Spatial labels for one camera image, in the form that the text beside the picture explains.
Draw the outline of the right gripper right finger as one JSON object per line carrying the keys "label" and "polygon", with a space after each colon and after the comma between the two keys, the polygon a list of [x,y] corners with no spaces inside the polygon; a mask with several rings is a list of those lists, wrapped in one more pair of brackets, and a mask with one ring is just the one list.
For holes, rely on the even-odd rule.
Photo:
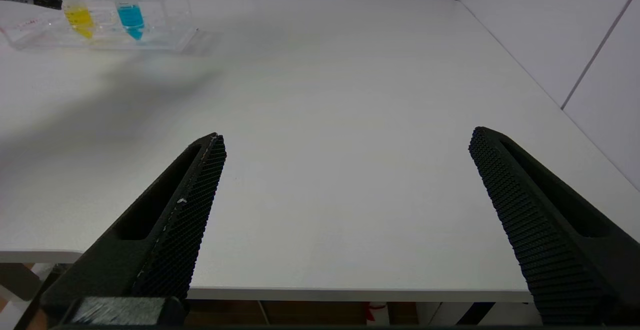
{"label": "right gripper right finger", "polygon": [[508,136],[476,127],[468,151],[542,323],[638,325],[638,241]]}

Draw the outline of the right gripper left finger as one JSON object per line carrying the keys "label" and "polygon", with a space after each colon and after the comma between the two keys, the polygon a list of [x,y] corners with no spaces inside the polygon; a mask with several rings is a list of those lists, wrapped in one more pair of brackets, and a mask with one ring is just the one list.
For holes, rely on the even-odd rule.
{"label": "right gripper left finger", "polygon": [[221,134],[188,145],[42,300],[186,298],[226,158]]}

